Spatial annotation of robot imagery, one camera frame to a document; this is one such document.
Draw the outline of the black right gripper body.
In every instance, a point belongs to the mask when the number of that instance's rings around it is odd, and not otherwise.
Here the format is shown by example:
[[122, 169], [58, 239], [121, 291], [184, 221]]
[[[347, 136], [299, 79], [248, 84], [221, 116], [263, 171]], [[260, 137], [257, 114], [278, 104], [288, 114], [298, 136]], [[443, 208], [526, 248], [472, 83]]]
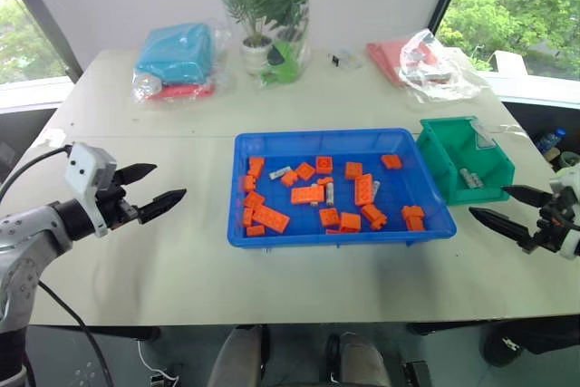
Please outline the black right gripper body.
[[526, 253], [538, 247], [557, 254], [579, 253], [579, 200], [573, 190], [533, 190], [527, 204], [539, 208], [539, 219], [534, 235], [519, 244]]

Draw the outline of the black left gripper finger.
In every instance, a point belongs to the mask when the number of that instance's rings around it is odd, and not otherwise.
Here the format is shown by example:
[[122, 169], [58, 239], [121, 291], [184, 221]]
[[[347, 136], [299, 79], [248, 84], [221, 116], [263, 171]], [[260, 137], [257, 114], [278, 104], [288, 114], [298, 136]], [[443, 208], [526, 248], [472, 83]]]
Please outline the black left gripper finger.
[[121, 169], [117, 169], [114, 173], [114, 183], [119, 186], [130, 185], [145, 178], [156, 168], [156, 164], [136, 163]]
[[157, 196], [149, 204], [138, 207], [139, 223], [146, 224], [167, 213], [183, 199], [186, 193], [185, 189], [170, 190]]

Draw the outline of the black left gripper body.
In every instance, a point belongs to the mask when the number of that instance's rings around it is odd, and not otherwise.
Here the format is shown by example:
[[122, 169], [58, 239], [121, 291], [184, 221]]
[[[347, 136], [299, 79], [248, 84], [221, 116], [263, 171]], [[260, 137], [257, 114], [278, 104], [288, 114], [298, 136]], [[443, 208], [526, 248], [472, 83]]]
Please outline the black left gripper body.
[[96, 205], [108, 229], [115, 229], [138, 218], [139, 212], [129, 204], [124, 186], [140, 178], [137, 169], [118, 169], [110, 181], [103, 181], [97, 188]]

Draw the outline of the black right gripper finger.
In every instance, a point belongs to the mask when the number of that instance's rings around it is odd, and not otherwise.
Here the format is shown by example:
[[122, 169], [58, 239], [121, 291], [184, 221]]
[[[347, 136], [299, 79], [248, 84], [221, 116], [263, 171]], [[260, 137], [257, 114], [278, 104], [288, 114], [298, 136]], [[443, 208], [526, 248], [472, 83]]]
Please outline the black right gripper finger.
[[524, 227], [509, 217], [504, 216], [490, 208], [469, 207], [471, 215], [485, 227], [516, 241], [520, 247], [528, 247], [531, 236], [527, 227]]
[[532, 207], [543, 207], [552, 200], [553, 195], [527, 185], [509, 185], [502, 189], [517, 201]]

